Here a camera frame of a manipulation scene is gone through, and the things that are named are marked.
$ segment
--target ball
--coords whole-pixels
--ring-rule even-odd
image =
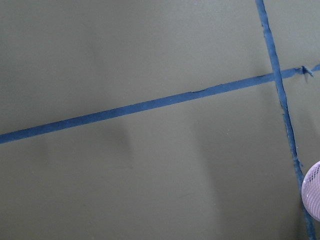
[[[320,161],[306,173],[301,187],[301,197],[308,213],[320,222]]]

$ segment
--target torn tape end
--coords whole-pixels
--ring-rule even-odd
[[[302,73],[303,74],[309,74],[311,77],[314,77],[314,73],[309,68],[307,68],[306,66],[302,66]]]

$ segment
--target tape strip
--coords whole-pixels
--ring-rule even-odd
[[[320,64],[315,66],[313,71],[320,71]],[[302,68],[291,68],[282,71],[282,76],[284,78],[290,78],[296,74],[303,74]],[[13,131],[0,135],[0,144],[30,138],[37,135],[47,134],[63,129],[73,128],[80,125],[90,124],[98,121],[103,121],[107,119],[117,118],[123,115],[134,114],[150,109],[156,109],[172,104],[182,103],[194,99],[204,98],[216,94],[226,93],[229,91],[234,91],[237,89],[243,89],[255,85],[260,85],[268,83],[274,80],[273,73],[269,73],[263,76],[250,77],[234,82],[229,82],[217,86],[212,86],[207,89],[195,92],[185,92],[173,96],[167,96],[163,98],[158,98],[155,100],[140,102],[128,106],[123,106],[119,108],[114,108],[106,111],[101,111],[97,113],[92,113],[89,115],[78,116],[62,121],[56,121],[40,126],[35,126],[23,130]]]
[[[258,8],[261,24],[263,26],[265,43],[266,43],[269,57],[270,57],[270,61],[271,61],[271,66],[272,66],[273,75],[274,75],[274,81],[276,84],[279,100],[280,100],[282,109],[284,111],[283,119],[284,119],[286,131],[287,131],[287,135],[288,135],[288,141],[289,141],[289,145],[290,145],[290,149],[291,149],[291,153],[292,153],[292,158],[293,158],[293,162],[294,162],[294,169],[295,169],[295,174],[296,174],[296,178],[298,181],[299,191],[301,193],[301,186],[302,186],[302,183],[304,180],[304,174],[301,170],[301,163],[298,158],[295,134],[294,134],[293,126],[292,126],[291,119],[290,119],[288,102],[287,102],[287,95],[286,95],[284,85],[283,85],[279,59],[278,59],[277,52],[276,52],[276,46],[275,46],[274,38],[272,36],[271,29],[269,27],[268,15],[266,12],[264,1],[263,0],[256,0],[255,2],[256,2],[257,8]],[[307,70],[308,69],[305,66],[302,66],[303,73],[309,73],[309,74],[312,73],[310,70],[309,71],[307,71]],[[305,219],[305,223],[306,223],[308,237],[310,240],[316,240],[317,238],[316,238],[316,232],[315,232],[313,219],[309,215],[307,210],[304,208],[304,206],[303,206],[303,212],[304,212],[304,219]]]

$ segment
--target blue tape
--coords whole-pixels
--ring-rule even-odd
[[[313,71],[319,71],[320,64],[315,66]],[[282,71],[282,75],[284,78],[290,78],[296,74],[303,74],[301,68],[291,68]],[[263,75],[263,76],[255,76],[250,77],[234,82],[229,82],[217,86],[212,86],[207,89],[201,91],[194,92],[185,92],[173,96],[167,96],[163,98],[158,98],[155,100],[145,101],[141,103],[136,103],[128,106],[123,106],[119,108],[114,108],[111,110],[101,111],[97,113],[92,113],[89,115],[78,116],[62,121],[56,121],[40,126],[35,126],[23,130],[13,131],[0,135],[0,144],[30,138],[37,135],[47,134],[63,129],[73,128],[80,125],[90,124],[98,121],[103,121],[107,119],[117,118],[123,115],[138,113],[150,109],[156,109],[172,104],[182,103],[185,101],[190,101],[194,99],[204,98],[216,94],[226,93],[229,91],[234,91],[238,89],[243,89],[255,85],[260,85],[264,83],[268,83],[274,80],[274,75],[272,73]]]
[[[291,119],[290,119],[288,102],[287,102],[287,95],[286,95],[285,88],[283,85],[279,59],[278,59],[277,52],[276,52],[276,46],[275,46],[274,38],[272,36],[271,29],[269,27],[268,15],[266,12],[264,1],[263,0],[255,0],[255,2],[256,2],[257,8],[258,8],[261,24],[263,26],[265,42],[266,42],[266,46],[267,46],[270,61],[271,61],[271,66],[272,66],[273,75],[274,75],[274,81],[276,84],[279,100],[280,100],[282,109],[284,111],[283,119],[284,119],[286,131],[287,131],[287,135],[288,135],[288,141],[289,141],[289,145],[290,145],[290,149],[291,149],[291,153],[292,153],[292,158],[293,158],[293,162],[294,162],[294,169],[295,169],[295,174],[296,174],[297,181],[298,181],[299,191],[301,192],[301,186],[302,186],[302,183],[304,180],[304,174],[301,170],[301,163],[298,158],[295,134],[294,134],[293,126],[292,126]],[[307,71],[307,70],[308,69],[306,67],[302,66],[302,73],[303,74],[304,73],[310,74],[310,70],[309,71]],[[313,219],[309,215],[309,213],[306,211],[304,206],[303,206],[303,212],[304,212],[304,219],[305,219],[305,223],[306,223],[308,237],[310,240],[316,240],[317,238],[316,238],[316,232],[315,232]]]
[[[312,72],[312,70],[310,70],[306,66],[302,66],[302,72],[303,72],[303,74],[309,74],[311,77],[314,76],[314,73]]]

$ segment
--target blue painter's tape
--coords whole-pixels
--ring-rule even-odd
[[[314,76],[314,73],[312,72],[312,70],[310,70],[306,66],[302,66],[302,72],[303,72],[303,74],[309,74],[311,77]]]
[[[315,66],[313,71],[320,71],[320,64]],[[296,74],[303,74],[301,68],[287,69],[281,72],[284,78],[290,78]],[[216,94],[226,93],[229,91],[234,91],[238,89],[243,89],[255,85],[260,85],[268,83],[274,80],[274,75],[272,73],[250,77],[234,82],[229,82],[217,86],[212,86],[207,89],[195,92],[185,92],[173,96],[167,96],[163,98],[158,98],[155,100],[140,102],[128,106],[123,106],[119,108],[114,108],[106,111],[101,111],[97,113],[92,113],[89,115],[78,116],[62,121],[56,121],[40,126],[35,126],[19,131],[13,131],[0,135],[0,144],[30,138],[37,135],[47,134],[63,129],[73,128],[80,125],[90,124],[98,121],[103,121],[107,119],[117,118],[123,115],[138,113],[150,109],[160,108],[172,104],[182,103],[185,101],[190,101],[194,99],[204,98]]]
[[[276,84],[279,100],[280,100],[282,109],[284,111],[283,119],[284,119],[286,131],[287,131],[287,136],[288,136],[288,141],[289,141],[289,145],[290,145],[290,149],[291,149],[291,153],[292,153],[293,162],[294,162],[295,174],[297,177],[299,190],[301,192],[301,186],[302,186],[302,183],[304,180],[304,174],[301,170],[301,164],[300,164],[300,160],[298,158],[295,134],[294,134],[293,126],[292,126],[291,119],[290,119],[288,102],[287,102],[287,95],[286,95],[284,85],[283,85],[282,73],[280,70],[280,64],[279,64],[279,59],[278,59],[277,52],[276,52],[276,46],[275,46],[274,38],[272,36],[272,32],[271,32],[271,29],[269,26],[268,15],[266,12],[264,1],[263,0],[256,0],[255,2],[256,2],[257,8],[258,8],[261,24],[263,26],[265,42],[266,42],[266,46],[267,46],[270,61],[271,61],[271,66],[272,66],[273,75],[274,75],[274,81]],[[306,72],[306,68],[302,67],[302,73],[304,74],[305,72]],[[309,215],[309,213],[306,211],[305,208],[303,209],[303,212],[304,212],[304,219],[305,219],[305,223],[306,223],[308,237],[310,240],[316,240],[317,238],[316,238],[316,232],[315,232],[313,219]]]

